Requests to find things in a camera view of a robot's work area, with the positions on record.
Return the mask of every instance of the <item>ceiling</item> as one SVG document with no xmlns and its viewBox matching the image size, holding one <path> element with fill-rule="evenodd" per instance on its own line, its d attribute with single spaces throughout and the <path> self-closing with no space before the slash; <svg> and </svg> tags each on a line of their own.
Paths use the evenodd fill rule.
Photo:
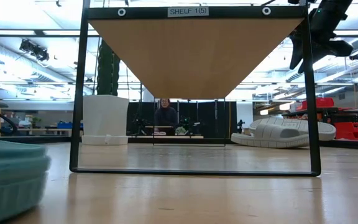
<svg viewBox="0 0 358 224">
<path fill-rule="evenodd" d="M 245 5 L 262 4 L 258 0 L 203 0 L 207 5 Z M 0 88 L 7 91 L 6 98 L 17 99 L 68 99 L 72 100 L 75 87 L 70 82 L 76 78 L 76 61 L 78 57 L 77 37 L 11 37 L 9 32 L 15 30 L 78 30 L 80 28 L 81 5 L 80 0 L 60 0 L 58 7 L 56 0 L 0 0 L 0 29 L 5 35 L 0 36 Z M 124 1 L 93 0 L 92 7 L 123 7 Z M 287 4 L 287 0 L 277 0 L 274 4 Z M 130 6 L 197 6 L 199 1 L 190 0 L 132 0 Z M 338 29 L 358 29 L 358 0 L 347 11 L 349 17 L 341 21 Z M 37 63 L 36 59 L 23 54 L 19 50 L 22 39 L 29 39 L 34 44 L 48 49 L 50 60 Z M 342 38 L 349 43 L 358 43 L 358 38 Z M 88 53 L 86 56 L 86 79 L 88 80 L 85 94 L 92 94 L 92 81 L 96 73 L 96 56 L 98 54 L 98 37 L 88 39 Z M 248 77 L 227 96 L 228 100 L 297 100 L 304 98 L 304 78 L 289 69 L 292 54 L 291 40 L 285 39 Z M 348 58 L 326 57 L 314 64 L 315 80 L 317 82 L 354 82 L 358 77 L 358 60 Z M 124 63 L 120 65 L 119 96 L 132 100 L 140 98 L 140 83 Z M 13 85 L 9 82 L 24 82 Z M 36 85 L 26 85 L 26 82 L 37 82 Z M 338 86 L 319 86 L 317 92 L 331 91 Z"/>
</svg>

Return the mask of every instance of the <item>shelf label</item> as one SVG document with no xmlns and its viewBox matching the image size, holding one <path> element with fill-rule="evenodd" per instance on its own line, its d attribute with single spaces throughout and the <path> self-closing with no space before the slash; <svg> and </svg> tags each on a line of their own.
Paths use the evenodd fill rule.
<svg viewBox="0 0 358 224">
<path fill-rule="evenodd" d="M 193 17 L 193 16 L 209 16 L 208 6 L 168 8 L 168 17 Z"/>
</svg>

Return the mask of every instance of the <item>green cactus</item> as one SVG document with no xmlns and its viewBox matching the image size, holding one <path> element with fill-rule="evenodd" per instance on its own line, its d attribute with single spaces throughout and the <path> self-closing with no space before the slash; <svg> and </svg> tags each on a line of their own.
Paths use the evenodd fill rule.
<svg viewBox="0 0 358 224">
<path fill-rule="evenodd" d="M 121 59 L 102 40 L 98 57 L 98 95 L 118 95 L 119 62 Z"/>
</svg>

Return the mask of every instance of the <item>black metal frame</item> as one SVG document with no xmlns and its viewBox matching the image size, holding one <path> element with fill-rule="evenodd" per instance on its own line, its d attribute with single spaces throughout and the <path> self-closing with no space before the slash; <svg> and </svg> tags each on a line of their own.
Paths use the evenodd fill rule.
<svg viewBox="0 0 358 224">
<path fill-rule="evenodd" d="M 316 177 L 321 174 L 321 158 L 316 116 L 316 96 L 314 89 L 313 60 L 311 52 L 310 25 L 306 6 L 269 6 L 271 13 L 264 15 L 260 6 L 209 7 L 209 16 L 197 19 L 291 19 L 303 18 L 301 23 L 303 39 L 303 58 L 305 65 L 306 100 L 308 102 L 308 124 L 310 140 L 310 172 L 239 172 L 239 171 L 203 171 L 203 170 L 138 170 L 138 169 L 82 169 L 78 167 L 80 121 L 83 107 L 83 84 L 85 75 L 86 44 L 88 40 L 88 19 L 185 19 L 168 18 L 167 7 L 125 7 L 90 9 L 90 0 L 83 0 L 81 18 L 80 46 L 76 76 L 76 94 L 73 111 L 73 131 L 70 150 L 70 170 L 72 172 L 112 173 L 112 174 L 169 174 L 169 175 L 236 175 L 236 176 L 294 176 Z M 119 16 L 118 10 L 125 9 L 125 16 Z"/>
</svg>

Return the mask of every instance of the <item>teal container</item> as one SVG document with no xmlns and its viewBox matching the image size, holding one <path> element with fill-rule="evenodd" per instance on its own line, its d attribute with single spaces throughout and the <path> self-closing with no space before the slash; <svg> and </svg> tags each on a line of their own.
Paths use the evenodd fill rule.
<svg viewBox="0 0 358 224">
<path fill-rule="evenodd" d="M 36 206 L 50 158 L 45 146 L 0 141 L 0 221 Z"/>
</svg>

